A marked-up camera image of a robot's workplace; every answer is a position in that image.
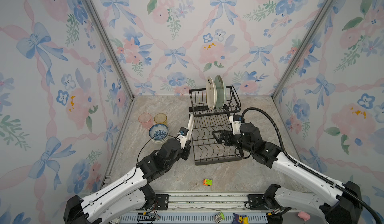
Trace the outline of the white plate with blue rim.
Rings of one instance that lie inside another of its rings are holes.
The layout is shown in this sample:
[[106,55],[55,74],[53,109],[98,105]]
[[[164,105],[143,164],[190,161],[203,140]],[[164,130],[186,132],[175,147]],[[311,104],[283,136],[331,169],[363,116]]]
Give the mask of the white plate with blue rim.
[[195,124],[194,114],[190,114],[189,123],[188,123],[188,127],[187,127],[188,133],[186,135],[188,141],[190,141],[192,139],[194,124]]

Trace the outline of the cream ceramic bowl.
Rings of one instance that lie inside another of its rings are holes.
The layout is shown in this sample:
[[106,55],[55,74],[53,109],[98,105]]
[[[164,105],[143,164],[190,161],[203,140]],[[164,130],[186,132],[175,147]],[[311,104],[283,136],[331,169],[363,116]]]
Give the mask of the cream ceramic bowl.
[[163,145],[163,144],[165,144],[167,141],[165,141],[165,142],[152,142],[153,144],[155,144],[155,145]]
[[165,142],[165,141],[168,141],[168,139],[162,139],[162,140],[154,140],[154,139],[152,139],[152,142]]

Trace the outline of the blue floral bowl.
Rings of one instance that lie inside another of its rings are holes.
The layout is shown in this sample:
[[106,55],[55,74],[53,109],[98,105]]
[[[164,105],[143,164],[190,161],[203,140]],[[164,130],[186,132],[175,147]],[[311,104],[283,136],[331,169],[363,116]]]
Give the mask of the blue floral bowl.
[[168,137],[169,129],[164,124],[155,124],[149,130],[149,136],[154,141],[161,141]]

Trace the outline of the cream plate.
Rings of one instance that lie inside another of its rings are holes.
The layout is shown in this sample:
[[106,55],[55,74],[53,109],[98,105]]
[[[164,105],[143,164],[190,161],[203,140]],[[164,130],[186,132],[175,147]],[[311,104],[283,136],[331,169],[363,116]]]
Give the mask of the cream plate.
[[208,76],[206,81],[206,98],[209,110],[213,111],[217,102],[217,89],[213,79]]

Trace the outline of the yellow transparent cup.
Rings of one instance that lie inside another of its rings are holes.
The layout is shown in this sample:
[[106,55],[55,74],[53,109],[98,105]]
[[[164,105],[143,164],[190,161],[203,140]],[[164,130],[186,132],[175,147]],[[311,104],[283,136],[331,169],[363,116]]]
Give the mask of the yellow transparent cup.
[[167,117],[167,115],[164,114],[164,113],[156,114],[155,117],[154,117],[154,122],[155,122],[156,124],[167,125],[167,120],[168,120],[168,117]]

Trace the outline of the green plate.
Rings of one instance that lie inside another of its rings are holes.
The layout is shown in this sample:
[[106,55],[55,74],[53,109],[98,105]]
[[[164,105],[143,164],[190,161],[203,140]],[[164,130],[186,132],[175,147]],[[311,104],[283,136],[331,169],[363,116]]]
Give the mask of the green plate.
[[215,77],[215,85],[217,90],[217,102],[216,102],[215,108],[222,109],[225,104],[227,91],[226,91],[224,80],[220,75],[217,75]]

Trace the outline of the pink transparent cup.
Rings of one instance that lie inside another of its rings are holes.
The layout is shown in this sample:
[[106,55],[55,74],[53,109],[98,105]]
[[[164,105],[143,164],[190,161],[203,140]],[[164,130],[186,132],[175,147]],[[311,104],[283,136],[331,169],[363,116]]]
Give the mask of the pink transparent cup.
[[152,115],[149,113],[143,113],[139,116],[138,118],[140,124],[142,125],[143,128],[145,129],[150,129],[154,124]]

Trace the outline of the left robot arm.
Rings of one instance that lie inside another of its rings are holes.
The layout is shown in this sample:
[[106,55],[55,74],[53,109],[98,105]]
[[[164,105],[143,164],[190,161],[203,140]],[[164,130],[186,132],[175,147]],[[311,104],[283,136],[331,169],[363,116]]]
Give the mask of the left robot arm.
[[107,224],[130,211],[152,208],[156,194],[150,182],[163,176],[179,159],[187,160],[190,144],[191,141],[169,139],[117,181],[84,198],[70,198],[66,204],[64,222]]

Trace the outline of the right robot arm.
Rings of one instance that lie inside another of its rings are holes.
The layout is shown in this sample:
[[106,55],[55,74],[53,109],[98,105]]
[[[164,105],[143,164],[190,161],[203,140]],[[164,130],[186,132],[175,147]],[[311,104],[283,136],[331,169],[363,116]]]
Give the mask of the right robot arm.
[[290,191],[272,184],[264,193],[264,206],[270,210],[292,208],[324,218],[329,224],[356,224],[363,211],[358,202],[360,188],[352,182],[343,184],[300,163],[282,148],[262,139],[260,130],[251,123],[233,123],[231,131],[213,131],[218,144],[235,147],[240,156],[249,153],[258,163],[296,180],[313,193]]

